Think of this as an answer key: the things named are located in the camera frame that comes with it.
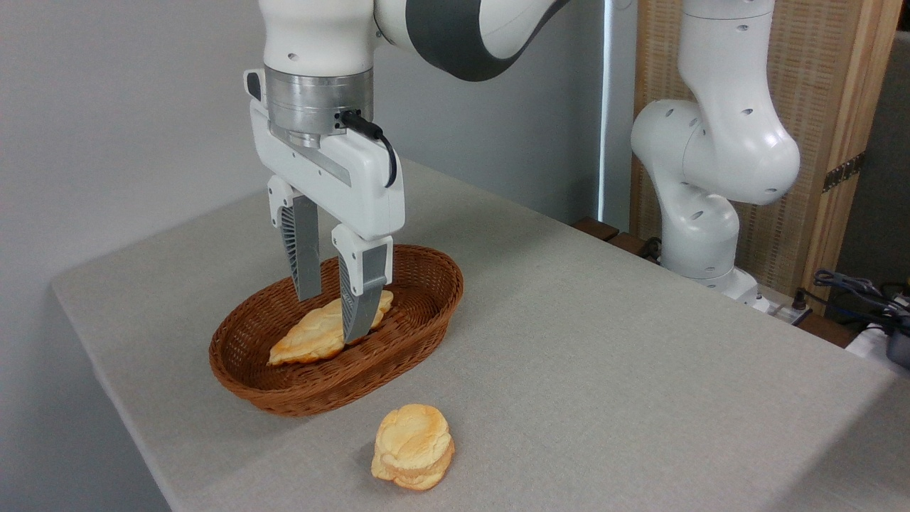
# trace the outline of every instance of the wicker basket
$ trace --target wicker basket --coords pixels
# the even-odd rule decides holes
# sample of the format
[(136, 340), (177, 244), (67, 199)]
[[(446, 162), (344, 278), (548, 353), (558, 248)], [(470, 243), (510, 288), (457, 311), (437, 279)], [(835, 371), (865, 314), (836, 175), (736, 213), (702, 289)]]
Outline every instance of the wicker basket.
[(290, 278), (253, 294), (212, 336), (208, 360), (233, 394), (275, 415), (324, 413), (407, 372), (442, 341), (463, 292), (458, 265), (442, 252), (396, 245), (392, 308), (379, 327), (334, 359), (266, 366), (268, 351), (312, 309), (340, 296), (338, 258), (322, 262), (322, 294), (297, 300)]

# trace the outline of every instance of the bread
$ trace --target bread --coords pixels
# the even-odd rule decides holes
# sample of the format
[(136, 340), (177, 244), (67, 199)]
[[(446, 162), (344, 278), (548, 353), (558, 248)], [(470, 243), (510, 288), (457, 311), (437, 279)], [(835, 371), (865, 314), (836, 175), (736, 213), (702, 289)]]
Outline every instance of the bread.
[[(383, 290), (379, 309), (370, 329), (375, 329), (391, 308), (394, 295)], [(341, 299), (335, 299), (321, 308), (308, 312), (288, 334), (278, 340), (269, 352), (268, 365), (313, 363), (331, 359), (344, 348), (344, 326), (341, 321)]]
[(445, 476), (454, 454), (442, 413), (430, 405), (405, 405), (379, 424), (371, 472), (398, 486), (425, 491)]

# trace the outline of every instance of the stacked bread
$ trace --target stacked bread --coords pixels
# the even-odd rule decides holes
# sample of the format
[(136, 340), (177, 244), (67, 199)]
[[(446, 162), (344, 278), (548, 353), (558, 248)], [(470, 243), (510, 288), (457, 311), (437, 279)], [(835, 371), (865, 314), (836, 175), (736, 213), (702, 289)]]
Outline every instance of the stacked bread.
[[(392, 292), (383, 290), (379, 310), (370, 329), (375, 329), (392, 304)], [(313, 363), (331, 359), (344, 349), (344, 326), (341, 320), (341, 299), (308, 312), (288, 335), (281, 338), (269, 352), (268, 365)]]
[(436, 486), (455, 454), (446, 418), (436, 407), (422, 404), (386, 415), (375, 448), (373, 476), (417, 491)]

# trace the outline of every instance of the gray tablecloth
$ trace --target gray tablecloth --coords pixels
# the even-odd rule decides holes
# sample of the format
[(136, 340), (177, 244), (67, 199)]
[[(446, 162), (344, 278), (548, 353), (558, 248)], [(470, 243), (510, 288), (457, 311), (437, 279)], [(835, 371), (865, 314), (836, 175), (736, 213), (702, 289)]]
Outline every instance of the gray tablecloth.
[[(56, 294), (175, 510), (908, 510), (910, 385), (810, 334), (408, 163), (396, 240), (465, 276), (424, 363), (303, 419), (208, 367), (211, 334), (288, 274), (260, 194), (71, 271)], [(332, 223), (320, 223), (324, 257)], [(369, 473), (379, 421), (437, 406), (427, 493)]]

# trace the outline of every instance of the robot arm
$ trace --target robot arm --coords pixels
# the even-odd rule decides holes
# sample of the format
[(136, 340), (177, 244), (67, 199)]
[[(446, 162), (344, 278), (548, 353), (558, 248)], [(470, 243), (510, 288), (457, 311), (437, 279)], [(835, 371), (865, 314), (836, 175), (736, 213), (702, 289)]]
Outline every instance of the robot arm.
[(300, 300), (320, 293), (317, 206), (340, 224), (345, 341), (367, 333), (404, 225), (398, 156), (373, 112), (386, 42), (455, 77), (496, 77), (568, 0), (259, 0), (265, 68), (245, 74), (250, 117)]
[(762, 309), (755, 279), (733, 266), (739, 218), (727, 199), (771, 203), (799, 171), (768, 91), (774, 0), (683, 0), (682, 10), (679, 69), (698, 103), (655, 101), (632, 128), (661, 206), (661, 264)]

